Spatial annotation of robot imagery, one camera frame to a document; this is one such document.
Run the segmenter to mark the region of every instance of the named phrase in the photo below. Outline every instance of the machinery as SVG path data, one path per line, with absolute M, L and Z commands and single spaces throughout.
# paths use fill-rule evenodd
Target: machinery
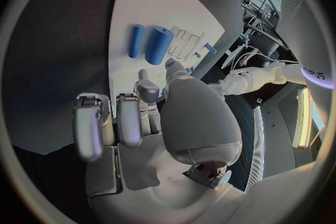
M 11 34 L 28 1 L 12 0 L 2 17 L 1 74 Z M 134 90 L 116 97 L 116 137 L 109 98 L 76 93 L 74 141 L 78 155 L 88 162 L 86 194 L 99 221 L 296 222 L 323 190 L 336 163 L 336 126 L 329 120 L 335 116 L 335 36 L 327 11 L 333 11 L 328 0 L 282 1 L 276 32 L 299 64 L 275 61 L 265 68 L 233 70 L 209 87 L 169 60 L 161 114 L 155 104 L 158 87 L 145 70 L 139 70 Z M 242 192 L 227 183 L 228 169 L 244 145 L 237 120 L 221 95 L 286 81 L 306 84 L 328 126 L 319 155 L 311 164 L 266 178 Z M 2 166 L 21 199 L 42 222 L 73 223 L 22 169 L 2 109 L 0 120 Z

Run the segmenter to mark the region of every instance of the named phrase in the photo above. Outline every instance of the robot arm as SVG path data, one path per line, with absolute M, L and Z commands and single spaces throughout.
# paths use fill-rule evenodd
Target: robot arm
M 305 85 L 299 64 L 273 62 L 268 67 L 248 67 L 231 71 L 219 84 L 210 86 L 220 95 L 239 95 L 256 91 L 266 83 L 284 84 L 287 81 Z

